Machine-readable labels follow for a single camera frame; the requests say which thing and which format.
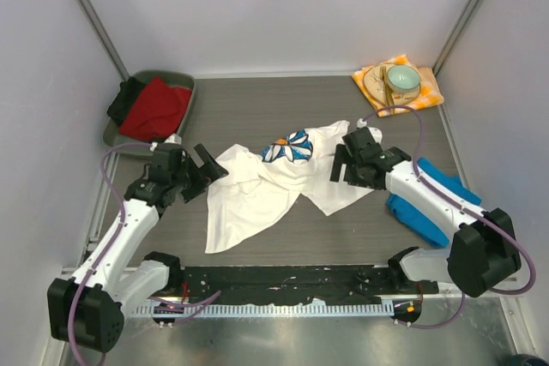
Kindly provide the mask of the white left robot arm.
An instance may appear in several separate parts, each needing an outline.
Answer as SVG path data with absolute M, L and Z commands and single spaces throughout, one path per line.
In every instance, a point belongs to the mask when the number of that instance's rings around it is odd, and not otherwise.
M 171 297 L 181 290 L 181 262 L 175 255 L 153 252 L 130 275 L 124 270 L 177 198 L 189 202 L 227 177 L 203 145 L 195 150 L 201 165 L 177 143 L 157 144 L 142 174 L 118 196 L 118 215 L 95 250 L 68 279 L 52 281 L 47 307 L 54 339 L 106 354 L 141 303 L 158 291 Z

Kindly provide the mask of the white flower print t-shirt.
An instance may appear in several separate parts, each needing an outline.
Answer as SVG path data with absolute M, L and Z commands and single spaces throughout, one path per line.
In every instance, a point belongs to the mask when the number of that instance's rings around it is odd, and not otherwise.
M 268 144 L 261 153 L 235 144 L 217 158 L 228 172 L 208 189 L 205 251 L 217 254 L 276 224 L 304 196 L 330 216 L 370 194 L 330 179 L 335 149 L 350 123 L 305 128 Z

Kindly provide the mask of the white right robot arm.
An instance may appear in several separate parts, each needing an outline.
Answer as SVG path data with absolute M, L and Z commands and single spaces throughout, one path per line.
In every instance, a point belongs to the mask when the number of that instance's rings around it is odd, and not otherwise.
M 418 281 L 436 281 L 479 297 L 521 269 L 507 213 L 487 212 L 452 193 L 401 149 L 382 149 L 367 128 L 345 135 L 336 146 L 330 179 L 401 197 L 449 239 L 443 249 L 401 252 L 398 265 L 387 272 L 389 286 L 396 292 L 408 292 Z

